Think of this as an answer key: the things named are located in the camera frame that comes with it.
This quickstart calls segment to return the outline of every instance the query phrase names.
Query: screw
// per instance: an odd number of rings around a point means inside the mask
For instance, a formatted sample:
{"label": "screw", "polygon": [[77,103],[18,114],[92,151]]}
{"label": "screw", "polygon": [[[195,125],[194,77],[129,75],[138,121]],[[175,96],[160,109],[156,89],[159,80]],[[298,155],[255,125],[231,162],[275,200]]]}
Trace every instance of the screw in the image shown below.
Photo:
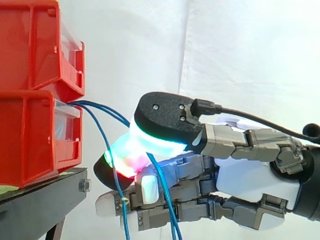
{"label": "screw", "polygon": [[81,179],[79,182],[79,191],[83,193],[90,192],[91,189],[91,180],[90,179]]}

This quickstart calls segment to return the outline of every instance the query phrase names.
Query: blue cable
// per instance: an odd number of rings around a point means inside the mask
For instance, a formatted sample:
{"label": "blue cable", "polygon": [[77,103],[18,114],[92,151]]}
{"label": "blue cable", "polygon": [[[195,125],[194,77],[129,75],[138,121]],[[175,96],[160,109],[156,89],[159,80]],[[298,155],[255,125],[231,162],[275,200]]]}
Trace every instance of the blue cable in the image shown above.
{"label": "blue cable", "polygon": [[93,108],[99,109],[103,112],[105,112],[106,114],[109,114],[111,117],[113,117],[114,119],[118,120],[120,123],[124,124],[125,126],[127,126],[128,128],[130,127],[130,122],[123,116],[123,118],[119,115],[117,115],[117,113],[113,113],[111,112],[107,106],[102,105],[102,104],[96,104],[94,102],[89,102],[89,101],[73,101],[70,102],[69,104],[81,104],[81,105],[85,105],[85,106],[91,106]]}
{"label": "blue cable", "polygon": [[[111,165],[112,165],[112,169],[113,169],[113,176],[114,176],[114,181],[115,181],[115,185],[116,185],[117,191],[118,191],[121,199],[124,199],[125,196],[124,196],[124,193],[122,192],[120,184],[119,184],[118,175],[117,175],[116,168],[115,168],[115,165],[114,165],[114,158],[112,156],[110,145],[109,145],[107,136],[106,136],[103,128],[101,127],[97,117],[95,116],[95,114],[90,109],[88,109],[86,106],[84,106],[82,104],[74,103],[74,102],[70,103],[70,104],[74,105],[74,106],[81,107],[84,110],[86,110],[91,115],[91,117],[93,118],[95,124],[97,125],[97,127],[98,127],[98,129],[99,129],[99,131],[100,131],[100,133],[101,133],[101,135],[102,135],[102,137],[104,139],[106,148],[109,151],[109,154],[111,156]],[[130,233],[129,233],[129,227],[128,227],[128,215],[127,215],[127,203],[126,203],[125,200],[122,200],[122,215],[123,215],[123,225],[124,225],[125,238],[126,238],[126,240],[130,240]]]}
{"label": "blue cable", "polygon": [[170,196],[170,192],[169,192],[169,188],[168,188],[168,185],[167,185],[167,181],[166,181],[166,178],[164,176],[164,173],[162,172],[158,162],[156,161],[155,157],[150,154],[150,153],[146,153],[151,161],[151,163],[154,165],[158,175],[159,175],[159,178],[160,178],[160,181],[161,181],[161,184],[162,184],[162,188],[163,188],[163,193],[164,193],[164,196],[166,198],[166,202],[167,202],[167,205],[168,205],[168,208],[169,208],[169,212],[170,212],[170,215],[171,215],[171,220],[172,220],[172,223],[175,227],[175,230],[176,230],[176,233],[178,235],[178,239],[179,240],[182,240],[182,235],[181,235],[181,232],[180,232],[180,229],[179,229],[179,225],[178,225],[178,221],[177,221],[177,218],[176,218],[176,214],[174,212],[174,209],[172,207],[172,200],[171,200],[171,196]]}
{"label": "blue cable", "polygon": [[111,115],[113,118],[117,119],[119,122],[123,122],[124,125],[126,125],[127,127],[130,126],[130,122],[118,111],[114,110],[113,108],[100,104],[100,103],[96,103],[93,101],[88,101],[88,100],[79,100],[79,101],[73,101],[72,103],[75,104],[82,104],[82,105],[88,105],[88,106],[92,106],[94,108],[98,108],[101,107],[103,109],[106,109],[109,115]]}
{"label": "blue cable", "polygon": [[[74,102],[71,102],[70,104],[77,105],[77,106],[78,105],[88,105],[88,106],[97,108],[97,109],[109,114],[110,116],[112,116],[113,118],[115,118],[116,120],[121,122],[122,124],[126,125],[127,127],[130,126],[130,122],[123,115],[121,115],[119,112],[117,112],[116,110],[114,110],[111,107],[108,107],[106,105],[95,103],[92,101],[87,101],[87,100],[74,101]],[[174,213],[174,210],[172,207],[172,200],[171,200],[171,196],[170,196],[170,192],[169,192],[166,178],[165,178],[159,164],[157,163],[155,157],[151,153],[147,153],[147,155],[159,175],[160,182],[161,182],[162,188],[163,188],[163,193],[164,193],[165,199],[168,203],[168,208],[169,208],[169,213],[170,213],[170,225],[171,225],[172,239],[176,240],[176,234],[175,234],[175,229],[176,229],[179,240],[182,240],[182,235],[181,235],[181,231],[180,231],[180,228],[178,225],[176,214]]]}

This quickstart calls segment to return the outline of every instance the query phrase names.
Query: led light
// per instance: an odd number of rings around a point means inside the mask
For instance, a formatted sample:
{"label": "led light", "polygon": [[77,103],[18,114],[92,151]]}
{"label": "led light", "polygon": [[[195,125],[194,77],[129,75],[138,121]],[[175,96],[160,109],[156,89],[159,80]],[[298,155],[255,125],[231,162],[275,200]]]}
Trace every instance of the led light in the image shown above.
{"label": "led light", "polygon": [[[118,138],[112,144],[110,150],[116,171],[127,178],[134,177],[149,162],[147,154],[131,138],[129,133]],[[112,167],[111,156],[108,150],[104,152],[104,158],[109,166]]]}
{"label": "led light", "polygon": [[140,147],[151,154],[164,157],[175,157],[185,150],[186,144],[167,141],[148,135],[142,131],[134,120],[130,123],[130,136],[135,139]]}

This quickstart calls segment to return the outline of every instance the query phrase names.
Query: white backdrop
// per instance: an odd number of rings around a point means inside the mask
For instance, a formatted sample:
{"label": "white backdrop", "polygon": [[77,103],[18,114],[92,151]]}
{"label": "white backdrop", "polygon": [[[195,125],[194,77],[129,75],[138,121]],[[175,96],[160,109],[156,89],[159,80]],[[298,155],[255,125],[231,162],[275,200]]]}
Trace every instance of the white backdrop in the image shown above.
{"label": "white backdrop", "polygon": [[[60,0],[73,31],[86,45],[85,99],[129,119],[139,98],[161,90],[209,99],[301,131],[320,117],[318,1]],[[126,129],[98,113],[110,142]],[[125,239],[119,220],[96,216],[108,190],[92,166],[105,150],[84,115],[83,163],[92,189],[66,218],[63,240]],[[288,214],[282,227],[254,232],[226,219],[181,223],[184,240],[318,239],[320,223]],[[170,238],[166,227],[132,239]]]}

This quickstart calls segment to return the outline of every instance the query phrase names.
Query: red plastic drawer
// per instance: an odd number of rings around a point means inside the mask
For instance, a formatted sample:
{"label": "red plastic drawer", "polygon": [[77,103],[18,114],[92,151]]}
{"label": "red plastic drawer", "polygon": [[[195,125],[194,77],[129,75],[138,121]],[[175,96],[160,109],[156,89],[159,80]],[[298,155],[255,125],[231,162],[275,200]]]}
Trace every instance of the red plastic drawer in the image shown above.
{"label": "red plastic drawer", "polygon": [[1,0],[0,23],[0,91],[48,90],[65,103],[84,96],[84,44],[57,1]]}
{"label": "red plastic drawer", "polygon": [[0,112],[0,185],[23,188],[81,163],[81,109],[20,90],[0,91]]}

